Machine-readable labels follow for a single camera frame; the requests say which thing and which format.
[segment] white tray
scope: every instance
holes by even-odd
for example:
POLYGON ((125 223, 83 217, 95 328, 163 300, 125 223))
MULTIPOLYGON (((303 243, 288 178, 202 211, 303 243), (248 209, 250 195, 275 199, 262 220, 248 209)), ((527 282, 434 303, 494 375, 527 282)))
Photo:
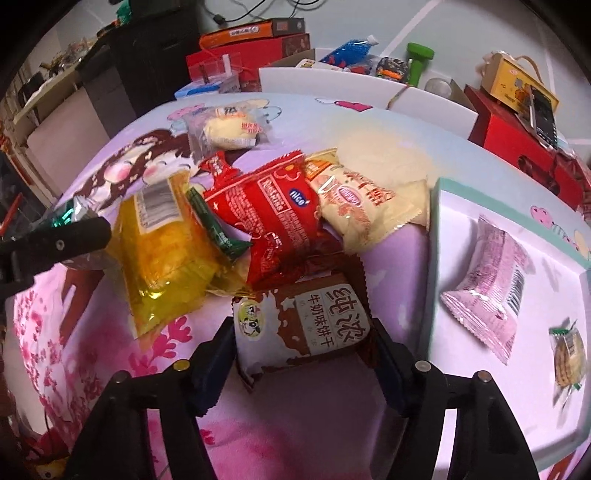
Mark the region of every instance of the white tray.
MULTIPOLYGON (((589 262, 531 218, 449 179, 440 179, 434 189, 433 212, 429 298, 420 352, 447 374, 471 377, 477 370, 488 370, 541 471, 574 451, 589 435, 591 388, 583 385, 573 393, 563 413, 560 406, 552 405, 554 355, 548 335, 548 329, 560 326, 566 317, 576 319, 588 351, 589 262), (467 272, 480 215, 510 233, 535 266, 535 274, 525 278, 517 335, 507 366, 468 332, 439 298, 441 292, 455 289, 467 272)), ((448 410, 436 464, 439 475, 449 468, 455 423, 456 413, 448 410)))

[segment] black cabinet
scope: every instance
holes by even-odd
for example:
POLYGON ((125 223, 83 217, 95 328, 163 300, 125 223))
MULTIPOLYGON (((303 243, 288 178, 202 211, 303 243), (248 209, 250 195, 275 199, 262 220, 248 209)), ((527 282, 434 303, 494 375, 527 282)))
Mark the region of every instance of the black cabinet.
POLYGON ((132 21, 98 39, 77 70, 109 137, 174 100, 190 81, 185 57, 198 40, 193 7, 132 21))

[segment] orange box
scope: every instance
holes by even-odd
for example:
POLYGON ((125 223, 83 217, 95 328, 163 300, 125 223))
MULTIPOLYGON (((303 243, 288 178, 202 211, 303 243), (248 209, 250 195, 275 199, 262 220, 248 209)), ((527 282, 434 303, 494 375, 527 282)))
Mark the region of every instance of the orange box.
POLYGON ((303 18, 270 18, 201 35, 199 47, 204 50, 239 41, 283 37, 305 31, 306 23, 303 18))

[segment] white storage box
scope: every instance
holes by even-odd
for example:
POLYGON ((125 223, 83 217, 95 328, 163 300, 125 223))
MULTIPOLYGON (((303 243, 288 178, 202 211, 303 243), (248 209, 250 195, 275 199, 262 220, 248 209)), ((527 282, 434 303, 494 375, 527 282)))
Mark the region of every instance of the white storage box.
MULTIPOLYGON (((294 68, 303 59, 320 59, 329 51, 325 48, 306 50, 260 68, 262 91, 313 95, 386 109, 390 100, 404 88, 402 83, 359 73, 294 68)), ((470 100, 454 81, 451 100, 418 88, 408 88, 389 109, 437 125, 466 139, 478 117, 470 100)))
MULTIPOLYGON (((433 192, 427 311, 421 326, 420 354, 446 374, 471 377, 478 370, 489 371, 539 471, 567 456, 589 436, 591 389, 585 380, 581 390, 572 392, 563 411, 560 403, 553 406, 554 353, 548 330, 559 327, 567 317, 571 322, 577 320, 589 351, 590 266, 571 244, 534 219, 453 180, 438 181, 433 192), (508 365, 464 328, 440 300, 440 294, 454 290, 468 271, 480 215, 519 242, 535 267, 534 274, 525 276, 508 365)), ((436 471, 444 478, 455 423, 455 411, 447 410, 436 464, 436 471)))

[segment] gift box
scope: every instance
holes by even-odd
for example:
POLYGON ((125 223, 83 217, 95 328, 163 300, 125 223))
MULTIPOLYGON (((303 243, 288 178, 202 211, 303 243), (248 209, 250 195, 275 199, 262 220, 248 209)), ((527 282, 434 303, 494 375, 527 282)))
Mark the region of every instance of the gift box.
POLYGON ((261 80, 258 69, 270 63, 289 57, 295 53, 309 50, 310 36, 307 33, 287 35, 285 37, 265 38, 232 43, 221 47, 198 51, 187 55, 187 68, 190 72, 197 72, 191 67, 199 63, 211 61, 224 54, 240 55, 242 71, 239 74, 240 88, 243 92, 260 92, 261 80))
POLYGON ((554 193, 573 210, 583 203, 583 189, 561 154, 548 152, 505 105, 486 92, 466 86, 466 95, 478 112, 468 138, 554 193))

